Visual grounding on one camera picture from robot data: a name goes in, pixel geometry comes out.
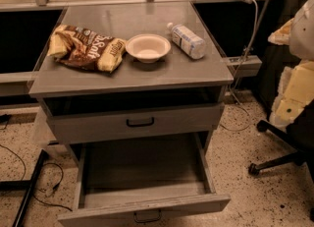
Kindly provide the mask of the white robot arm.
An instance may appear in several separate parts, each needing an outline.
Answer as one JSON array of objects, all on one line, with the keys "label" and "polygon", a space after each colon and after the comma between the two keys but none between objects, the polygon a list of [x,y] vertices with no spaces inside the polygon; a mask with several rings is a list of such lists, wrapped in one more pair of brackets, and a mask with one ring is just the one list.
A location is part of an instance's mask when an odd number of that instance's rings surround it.
[{"label": "white robot arm", "polygon": [[300,59],[297,66],[284,67],[272,105],[270,122],[283,130],[314,100],[314,0],[307,0],[268,40],[287,45]]}]

